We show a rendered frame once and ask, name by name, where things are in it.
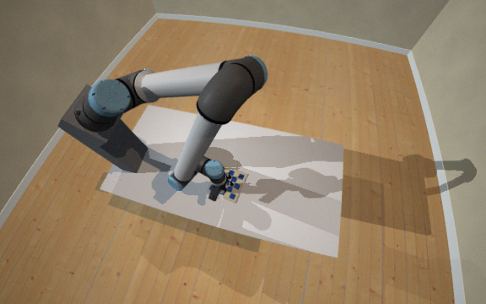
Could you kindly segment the blue and tan chessboard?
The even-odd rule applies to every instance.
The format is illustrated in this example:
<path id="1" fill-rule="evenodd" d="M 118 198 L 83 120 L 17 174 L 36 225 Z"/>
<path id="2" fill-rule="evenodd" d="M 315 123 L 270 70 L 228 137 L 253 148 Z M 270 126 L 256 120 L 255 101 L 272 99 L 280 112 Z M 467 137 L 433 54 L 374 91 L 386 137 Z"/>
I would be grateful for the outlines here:
<path id="1" fill-rule="evenodd" d="M 223 167 L 224 167 L 224 172 L 225 172 L 226 176 L 228 176 L 230 174 L 231 179 L 229 180 L 229 182 L 227 182 L 226 193 L 219 192 L 218 196 L 220 196 L 222 198 L 226 198 L 229 201 L 232 201 L 232 202 L 235 203 L 235 201 L 236 201 L 236 199 L 237 199 L 237 197 L 240 193 L 240 190 L 243 186 L 243 183 L 246 179 L 247 174 L 240 172 L 240 171 L 237 171 L 235 169 L 229 168 L 228 166 L 223 165 Z M 234 183 L 233 187 L 230 186 L 230 182 Z M 212 186 L 213 186 L 213 184 L 210 182 L 208 189 L 207 189 L 208 192 L 211 191 Z"/>

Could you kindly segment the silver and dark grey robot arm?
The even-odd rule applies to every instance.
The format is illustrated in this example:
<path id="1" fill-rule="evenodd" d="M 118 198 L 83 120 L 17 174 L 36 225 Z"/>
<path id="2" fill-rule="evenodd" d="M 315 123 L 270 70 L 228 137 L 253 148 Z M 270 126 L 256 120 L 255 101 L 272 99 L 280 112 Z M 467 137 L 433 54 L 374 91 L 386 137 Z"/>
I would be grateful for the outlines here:
<path id="1" fill-rule="evenodd" d="M 74 108 L 78 123 L 90 131 L 103 132 L 115 124 L 118 115 L 143 103 L 153 103 L 159 98 L 199 96 L 196 119 L 167 181 L 181 191 L 197 173 L 209 176 L 213 186 L 208 199 L 216 201 L 221 185 L 226 182 L 224 167 L 204 155 L 221 126 L 229 123 L 249 97 L 267 82 L 265 63 L 259 57 L 245 56 L 160 73 L 149 70 L 94 84 Z"/>

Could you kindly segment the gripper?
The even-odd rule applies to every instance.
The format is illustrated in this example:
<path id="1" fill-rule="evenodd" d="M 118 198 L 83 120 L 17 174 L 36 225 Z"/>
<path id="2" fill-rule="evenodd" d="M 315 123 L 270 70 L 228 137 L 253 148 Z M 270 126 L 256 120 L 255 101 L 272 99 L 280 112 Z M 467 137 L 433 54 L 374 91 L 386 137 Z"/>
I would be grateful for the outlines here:
<path id="1" fill-rule="evenodd" d="M 225 193 L 225 192 L 227 191 L 226 185 L 227 185 L 227 182 L 229 182 L 229 180 L 228 180 L 228 179 L 229 179 L 229 177 L 228 177 L 228 176 L 226 176 L 226 182 L 225 182 L 225 183 L 224 183 L 224 184 L 221 186 L 221 188 L 222 188 L 222 189 L 220 188 L 220 189 L 222 190 L 222 192 L 223 192 L 223 193 Z M 221 190 L 219 190 L 219 191 L 221 192 Z M 224 191 L 223 191 L 223 190 L 224 190 Z"/>

